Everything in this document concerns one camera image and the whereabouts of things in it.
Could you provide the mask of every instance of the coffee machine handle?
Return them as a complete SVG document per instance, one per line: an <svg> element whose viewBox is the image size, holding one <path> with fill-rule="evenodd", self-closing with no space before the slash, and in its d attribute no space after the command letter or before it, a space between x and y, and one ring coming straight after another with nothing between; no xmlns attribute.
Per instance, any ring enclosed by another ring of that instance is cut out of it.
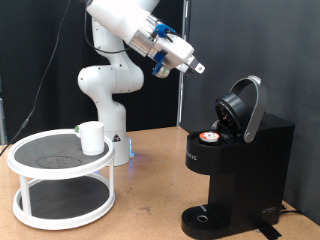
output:
<svg viewBox="0 0 320 240"><path fill-rule="evenodd" d="M252 142L256 136L260 122L267 107L268 93L264 85L262 85L261 79L256 76L249 76L247 78L240 79L233 85L233 87L230 90L231 93L239 95L239 93L246 86L252 83L254 84L257 90L257 99L247 129L244 133L244 141L246 143Z"/></svg>

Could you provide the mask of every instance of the cable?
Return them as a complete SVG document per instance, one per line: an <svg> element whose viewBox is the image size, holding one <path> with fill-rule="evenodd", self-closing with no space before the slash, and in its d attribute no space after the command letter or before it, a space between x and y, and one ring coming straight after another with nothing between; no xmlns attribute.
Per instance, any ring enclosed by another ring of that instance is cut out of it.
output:
<svg viewBox="0 0 320 240"><path fill-rule="evenodd" d="M284 214L287 214L287 213L298 213L298 214L302 214L304 215L303 212L299 211L299 210L288 210L288 211L281 211L280 212L280 216L284 215Z"/></svg>
<svg viewBox="0 0 320 240"><path fill-rule="evenodd" d="M116 53L121 53L121 52L125 52L125 51L128 51L128 50L132 49L132 48L128 47L128 48L126 48L126 49L124 49L124 50L120 50L120 51L117 51L117 52L106 52L106 51L100 50L99 48L94 47L94 46L89 42L88 36L87 36L87 6L88 6L88 0L86 1L86 7L85 7L85 9L84 9L84 37L85 37L85 39L86 39L86 41L87 41L87 43L88 43L88 45L89 45L90 47L92 47L93 49L95 49L95 50L97 50L97 51L99 51L99 52L103 52L103 53L107 53L107 54L116 54Z"/></svg>
<svg viewBox="0 0 320 240"><path fill-rule="evenodd" d="M40 93L40 89L42 87L42 83L43 83L43 80L45 78L45 76L47 75L47 72L49 70L49 67L52 63L52 60L53 60L53 57L56 53L56 50L57 50L57 47L58 47L58 43L59 43L59 38L60 38L60 32L61 32L61 28L62 28L62 25L64 23L64 20L67 16L67 13L68 13L68 10L69 10L69 7L70 7L70 3L71 3L71 0L69 0L68 2L68 5L67 5L67 8L64 12L64 15L63 15L63 18L62 18L62 21L61 21L61 24L60 24L60 27L59 27L59 30L58 30L58 36L57 36L57 39L56 39L56 44L54 46L54 49L53 49L53 52L51 54L51 58L50 58L50 61L47 65L47 68L42 76L42 79L40 81L40 85L39 85L39 88L38 88L38 92L37 92L37 95L35 97L35 100L34 100L34 104L33 104L33 109L31 110L31 112L29 113L28 117L26 118L26 120L24 120L24 122L22 123L21 127L20 127L20 130L16 133L16 135L12 138L12 140L7 144L7 146L1 151L0 153L0 157L2 156L2 154L4 153L4 151L9 147L10 144L12 144L14 142L14 140L19 136L20 132L27 126L28 122L29 122L29 119L31 118L35 108L36 108L36 104L37 104L37 99L38 99L38 96L39 96L39 93Z"/></svg>
<svg viewBox="0 0 320 240"><path fill-rule="evenodd" d="M172 31L170 31L170 30L167 30L166 33L172 34L172 35L176 35L176 36L178 36L178 37L181 37L181 35L180 35L179 33L174 33L174 32L172 32Z"/></svg>

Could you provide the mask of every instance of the two-tier stand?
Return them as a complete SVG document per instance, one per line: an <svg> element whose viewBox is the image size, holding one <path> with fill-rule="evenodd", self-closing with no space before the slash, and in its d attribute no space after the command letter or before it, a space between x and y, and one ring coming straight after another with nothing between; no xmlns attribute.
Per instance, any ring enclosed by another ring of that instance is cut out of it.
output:
<svg viewBox="0 0 320 240"><path fill-rule="evenodd" d="M20 175L13 212L34 228L60 230L97 220L113 206L115 151L105 137L105 150L97 156L82 153L73 129L53 130L14 144L8 165ZM94 173L109 165L109 180Z"/></svg>

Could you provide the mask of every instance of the black mesh tray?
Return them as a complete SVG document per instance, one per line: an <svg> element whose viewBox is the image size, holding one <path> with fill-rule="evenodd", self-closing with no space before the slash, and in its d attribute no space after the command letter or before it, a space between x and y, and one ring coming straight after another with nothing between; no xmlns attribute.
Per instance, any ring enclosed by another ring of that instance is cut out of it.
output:
<svg viewBox="0 0 320 240"><path fill-rule="evenodd" d="M108 187L100 180L86 176L44 180L30 187L32 216L42 219L82 216L101 207L108 198ZM23 209L22 198L19 205Z"/></svg>
<svg viewBox="0 0 320 240"><path fill-rule="evenodd" d="M35 139L21 146L15 153L17 162L44 169L73 168L92 163L109 151L105 143L104 152L96 156L84 155L80 139L75 134L51 135Z"/></svg>

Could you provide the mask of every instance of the warning label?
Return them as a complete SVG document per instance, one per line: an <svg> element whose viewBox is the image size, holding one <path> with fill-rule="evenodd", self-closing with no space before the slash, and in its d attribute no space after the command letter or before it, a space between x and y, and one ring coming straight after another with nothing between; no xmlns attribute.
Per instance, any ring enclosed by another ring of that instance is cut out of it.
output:
<svg viewBox="0 0 320 240"><path fill-rule="evenodd" d="M118 134L114 135L112 142L120 142L120 141L121 141L121 139L118 136Z"/></svg>

